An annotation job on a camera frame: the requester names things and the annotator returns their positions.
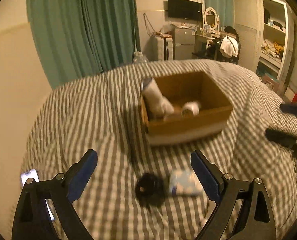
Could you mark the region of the clear water bottle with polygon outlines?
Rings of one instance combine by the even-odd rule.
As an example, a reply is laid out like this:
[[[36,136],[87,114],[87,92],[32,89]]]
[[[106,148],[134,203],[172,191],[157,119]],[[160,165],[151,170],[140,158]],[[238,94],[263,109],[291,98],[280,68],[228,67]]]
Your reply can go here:
[[[149,62],[148,58],[141,51],[134,52],[134,57],[133,57],[134,64],[148,63],[148,62]]]

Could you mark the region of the white wardrobe shelf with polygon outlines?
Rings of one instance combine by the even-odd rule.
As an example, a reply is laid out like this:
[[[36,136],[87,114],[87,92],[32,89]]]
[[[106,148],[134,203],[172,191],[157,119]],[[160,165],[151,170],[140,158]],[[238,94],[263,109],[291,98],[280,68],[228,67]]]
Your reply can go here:
[[[234,28],[240,39],[239,65],[280,81],[287,74],[294,23],[286,2],[234,0]]]

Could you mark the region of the white bottle in box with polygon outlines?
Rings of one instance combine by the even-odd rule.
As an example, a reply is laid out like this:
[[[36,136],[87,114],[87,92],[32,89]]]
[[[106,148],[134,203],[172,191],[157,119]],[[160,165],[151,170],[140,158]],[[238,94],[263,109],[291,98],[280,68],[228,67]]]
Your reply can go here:
[[[181,115],[186,116],[197,116],[201,109],[201,103],[199,101],[190,101],[183,105]]]

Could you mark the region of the grey suitcase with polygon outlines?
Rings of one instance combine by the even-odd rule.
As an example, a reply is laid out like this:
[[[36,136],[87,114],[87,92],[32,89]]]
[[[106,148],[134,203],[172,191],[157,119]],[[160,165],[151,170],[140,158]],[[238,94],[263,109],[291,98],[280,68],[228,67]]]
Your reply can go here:
[[[151,37],[152,44],[152,60],[153,61],[169,61],[173,60],[173,39],[170,35]]]

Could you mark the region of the brown cardboard box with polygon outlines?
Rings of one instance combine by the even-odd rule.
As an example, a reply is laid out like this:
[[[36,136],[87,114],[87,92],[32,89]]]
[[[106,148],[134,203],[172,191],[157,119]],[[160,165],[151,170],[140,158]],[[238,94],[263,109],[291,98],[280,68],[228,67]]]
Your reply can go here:
[[[140,92],[142,123],[152,146],[219,133],[233,110],[229,98],[205,72],[147,77]]]

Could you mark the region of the black chair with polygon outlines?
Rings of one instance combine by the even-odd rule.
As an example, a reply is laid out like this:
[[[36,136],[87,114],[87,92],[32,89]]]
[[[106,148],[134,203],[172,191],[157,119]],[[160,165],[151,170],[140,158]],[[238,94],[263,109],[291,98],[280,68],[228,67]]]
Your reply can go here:
[[[214,38],[206,50],[206,58],[238,64],[241,48],[239,35],[233,27],[225,27],[225,33],[235,35],[235,37],[225,35]]]

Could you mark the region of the wooden picture frame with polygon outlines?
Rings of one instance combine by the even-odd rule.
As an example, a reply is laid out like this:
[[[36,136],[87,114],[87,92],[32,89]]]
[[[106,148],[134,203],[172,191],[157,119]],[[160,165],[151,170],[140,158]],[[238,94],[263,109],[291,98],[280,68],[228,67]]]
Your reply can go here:
[[[267,86],[267,88],[275,93],[279,93],[283,87],[283,85],[273,78],[272,76],[268,75],[267,73],[261,78],[263,84]]]

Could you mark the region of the black hair scrunchie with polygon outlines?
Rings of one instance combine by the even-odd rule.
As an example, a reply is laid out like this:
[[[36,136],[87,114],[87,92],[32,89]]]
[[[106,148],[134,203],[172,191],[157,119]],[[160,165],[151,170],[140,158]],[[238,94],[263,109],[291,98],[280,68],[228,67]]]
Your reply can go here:
[[[135,196],[142,207],[160,207],[164,204],[166,193],[162,178],[144,173],[135,186]]]

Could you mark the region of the small grey fridge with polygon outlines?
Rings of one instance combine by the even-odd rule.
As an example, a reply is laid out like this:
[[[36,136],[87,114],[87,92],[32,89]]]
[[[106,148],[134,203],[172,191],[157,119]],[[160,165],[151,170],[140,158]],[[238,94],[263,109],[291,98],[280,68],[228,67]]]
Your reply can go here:
[[[175,27],[172,31],[173,59],[189,60],[195,49],[195,31],[188,28]]]

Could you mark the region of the oval vanity mirror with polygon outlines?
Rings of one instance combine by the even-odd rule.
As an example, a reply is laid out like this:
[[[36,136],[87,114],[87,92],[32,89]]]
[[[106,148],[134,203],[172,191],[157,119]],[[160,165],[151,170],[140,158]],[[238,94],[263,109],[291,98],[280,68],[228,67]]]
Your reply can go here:
[[[208,7],[203,15],[204,24],[209,25],[211,30],[216,30],[220,24],[220,18],[213,7]]]

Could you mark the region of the white cloth on chair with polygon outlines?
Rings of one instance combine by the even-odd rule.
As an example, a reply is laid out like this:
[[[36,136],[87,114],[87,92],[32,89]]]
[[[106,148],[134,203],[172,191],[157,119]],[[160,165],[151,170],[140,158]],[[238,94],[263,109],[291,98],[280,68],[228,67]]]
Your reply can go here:
[[[221,42],[220,53],[226,58],[238,57],[239,44],[236,39],[225,36]]]

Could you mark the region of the white hair dryer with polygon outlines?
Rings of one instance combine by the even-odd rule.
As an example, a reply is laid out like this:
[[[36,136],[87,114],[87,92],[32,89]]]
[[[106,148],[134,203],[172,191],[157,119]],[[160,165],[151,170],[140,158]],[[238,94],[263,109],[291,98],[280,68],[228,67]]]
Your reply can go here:
[[[142,80],[141,94],[145,99],[149,111],[155,118],[163,118],[174,113],[173,105],[163,96],[153,77]]]

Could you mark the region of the black wall television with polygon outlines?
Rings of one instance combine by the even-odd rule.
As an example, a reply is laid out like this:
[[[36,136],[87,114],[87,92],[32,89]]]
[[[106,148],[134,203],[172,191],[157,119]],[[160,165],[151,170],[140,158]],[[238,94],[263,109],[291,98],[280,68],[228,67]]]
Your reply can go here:
[[[168,0],[168,16],[200,22],[202,20],[202,4],[189,0]]]

